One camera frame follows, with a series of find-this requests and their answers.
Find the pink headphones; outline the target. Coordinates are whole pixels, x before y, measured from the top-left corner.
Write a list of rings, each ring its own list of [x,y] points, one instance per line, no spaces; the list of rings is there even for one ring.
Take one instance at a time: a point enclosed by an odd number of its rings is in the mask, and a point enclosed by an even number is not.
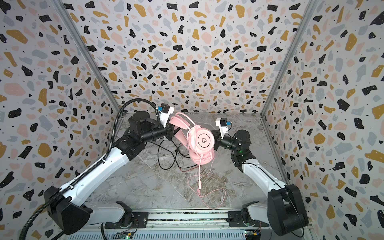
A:
[[[175,130],[180,128],[175,138],[187,148],[195,164],[206,165],[215,159],[215,138],[211,131],[196,124],[184,113],[176,113],[171,117],[170,124]]]

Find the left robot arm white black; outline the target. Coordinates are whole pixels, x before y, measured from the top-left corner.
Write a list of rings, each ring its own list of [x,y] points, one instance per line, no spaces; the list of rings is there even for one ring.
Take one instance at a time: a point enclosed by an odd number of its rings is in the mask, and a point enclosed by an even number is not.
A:
[[[129,118],[129,128],[112,145],[106,159],[99,159],[81,175],[61,186],[61,190],[69,188],[63,196],[48,206],[48,214],[65,235],[72,235],[84,226],[112,223],[126,228],[133,225],[132,209],[121,201],[111,205],[86,206],[90,194],[115,171],[132,161],[146,143],[165,137],[171,140],[174,126],[169,124],[169,117],[174,108],[161,108],[159,119],[151,119],[145,111],[134,113]]]

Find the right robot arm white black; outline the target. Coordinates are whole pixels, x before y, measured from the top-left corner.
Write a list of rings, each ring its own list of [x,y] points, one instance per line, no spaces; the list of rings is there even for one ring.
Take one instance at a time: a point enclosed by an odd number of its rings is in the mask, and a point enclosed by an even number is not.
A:
[[[244,220],[260,221],[270,225],[278,236],[293,233],[309,225],[309,218],[299,188],[280,181],[268,172],[250,150],[250,133],[239,130],[231,137],[212,131],[215,145],[231,151],[236,168],[250,177],[267,196],[267,203],[258,201],[243,205]]]

